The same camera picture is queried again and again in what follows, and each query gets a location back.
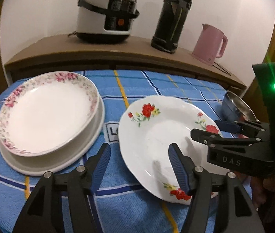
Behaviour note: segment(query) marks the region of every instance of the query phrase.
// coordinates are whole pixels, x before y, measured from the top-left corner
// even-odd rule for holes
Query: wooden cabinet
[[[239,92],[246,88],[221,65],[203,64],[183,48],[175,54],[161,52],[151,47],[149,39],[134,36],[115,45],[89,44],[76,36],[45,37],[17,53],[4,67],[10,83],[51,71],[131,69],[198,78]]]

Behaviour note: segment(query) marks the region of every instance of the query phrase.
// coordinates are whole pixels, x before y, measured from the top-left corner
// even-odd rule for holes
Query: white plate
[[[41,176],[47,171],[58,172],[68,167],[89,150],[102,130],[105,107],[102,98],[99,98],[98,111],[90,124],[63,148],[43,156],[20,157],[10,153],[0,142],[0,152],[4,160],[14,170],[32,176]]]
[[[208,147],[190,137],[194,128],[221,135],[214,121],[199,108],[166,96],[138,100],[120,119],[119,145],[125,164],[141,185],[162,200],[182,204],[191,201],[179,189],[169,161],[168,147],[171,143],[177,143],[182,153],[190,156],[195,165],[212,173],[228,172],[207,162]]]
[[[0,141],[11,153],[33,157],[73,140],[98,108],[98,90],[72,72],[34,77],[15,89],[0,110]]]

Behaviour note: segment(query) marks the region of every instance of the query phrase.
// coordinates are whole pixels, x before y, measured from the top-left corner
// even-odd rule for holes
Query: black thermos
[[[175,53],[192,0],[164,0],[152,47]]]

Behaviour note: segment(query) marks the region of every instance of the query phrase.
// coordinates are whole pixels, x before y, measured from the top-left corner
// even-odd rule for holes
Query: blue tablecloth
[[[97,153],[103,142],[111,145],[111,159],[100,189],[90,197],[98,232],[173,232],[181,230],[188,206],[164,202],[146,191],[126,168],[121,157],[117,127],[129,104],[148,95],[174,96],[204,111],[213,120],[221,118],[220,107],[225,89],[220,85],[193,78],[148,71],[95,70],[78,71],[92,80],[104,100],[106,116],[103,130],[94,145],[80,160],[61,171],[69,172]],[[15,82],[0,95],[0,108],[5,98],[26,79]],[[225,137],[232,137],[223,132]],[[11,169],[0,154],[0,228],[12,232],[17,217],[39,177],[24,176]],[[250,194],[250,186],[245,185]],[[211,200],[206,232],[213,232],[216,198]],[[62,197],[66,232],[73,232],[67,197]]]

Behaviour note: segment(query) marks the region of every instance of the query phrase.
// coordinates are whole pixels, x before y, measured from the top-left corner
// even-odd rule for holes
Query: white wall
[[[151,39],[163,0],[137,2],[141,14],[133,24],[132,35]],[[74,31],[77,13],[77,0],[5,0],[0,24],[3,63],[42,37]],[[203,23],[219,28],[228,37],[227,50],[219,62],[249,85],[254,78],[251,65],[263,60],[274,20],[275,0],[193,0],[179,46],[193,50]],[[246,36],[251,37],[251,46],[241,44],[246,42]]]
[[[4,0],[0,18],[3,64],[16,53],[47,36],[51,0]]]
[[[249,86],[255,77],[252,65],[263,61],[274,24],[275,0],[242,0],[232,37],[218,62]]]

